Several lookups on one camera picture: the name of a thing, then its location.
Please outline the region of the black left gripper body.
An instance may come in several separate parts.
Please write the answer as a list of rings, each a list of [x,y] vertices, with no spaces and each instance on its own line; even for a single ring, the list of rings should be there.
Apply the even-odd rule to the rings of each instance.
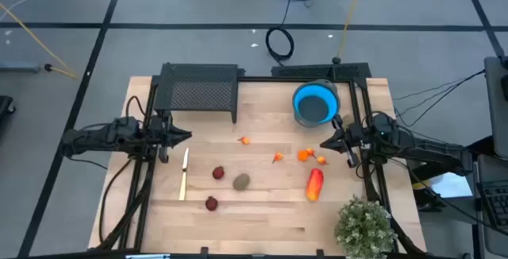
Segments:
[[[150,117],[149,130],[159,146],[158,157],[162,163],[168,162],[167,150],[171,147],[171,125],[171,114],[154,114]]]

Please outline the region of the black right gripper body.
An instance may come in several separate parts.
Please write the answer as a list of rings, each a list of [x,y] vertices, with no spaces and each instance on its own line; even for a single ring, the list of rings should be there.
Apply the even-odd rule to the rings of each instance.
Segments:
[[[342,131],[342,142],[344,143],[344,152],[348,157],[347,164],[350,168],[355,168],[360,164],[360,158],[352,151],[354,147],[360,147],[363,144],[364,129],[353,122],[346,129],[344,122],[339,114],[333,117],[333,127]]]

